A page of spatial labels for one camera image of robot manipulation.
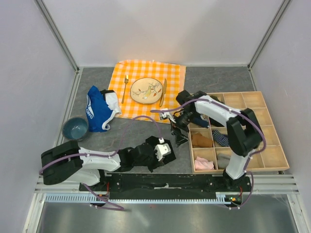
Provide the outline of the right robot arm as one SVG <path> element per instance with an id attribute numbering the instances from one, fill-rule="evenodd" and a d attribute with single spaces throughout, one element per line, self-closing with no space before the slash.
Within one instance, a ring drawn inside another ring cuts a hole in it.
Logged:
<path id="1" fill-rule="evenodd" d="M 250 108 L 239 110 L 229 107 L 202 91 L 190 94 L 184 90 L 177 95 L 176 100 L 180 106 L 167 110 L 164 116 L 169 119 L 177 140 L 184 139 L 182 131 L 188 132 L 188 125 L 203 115 L 226 128 L 225 144 L 230 147 L 231 156 L 224 168 L 222 183 L 226 190 L 234 191 L 246 175 L 246 168 L 253 155 L 261 151 L 260 143 L 266 144 L 254 111 Z"/>

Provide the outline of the black underwear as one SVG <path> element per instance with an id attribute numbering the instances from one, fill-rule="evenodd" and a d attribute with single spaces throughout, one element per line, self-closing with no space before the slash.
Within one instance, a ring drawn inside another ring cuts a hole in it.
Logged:
<path id="1" fill-rule="evenodd" d="M 150 136 L 145 142 L 153 149 L 153 167 L 164 166 L 176 159 L 170 140 Z"/>

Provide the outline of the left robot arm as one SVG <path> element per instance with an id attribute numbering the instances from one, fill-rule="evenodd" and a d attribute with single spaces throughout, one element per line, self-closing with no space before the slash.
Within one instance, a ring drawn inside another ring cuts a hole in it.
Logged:
<path id="1" fill-rule="evenodd" d="M 175 159 L 170 140 L 154 136 L 134 148 L 110 152 L 88 150 L 72 140 L 41 154 L 39 174 L 45 185 L 73 181 L 101 191 L 107 184 L 106 171 L 127 172 L 136 166 L 145 166 L 153 172 Z"/>

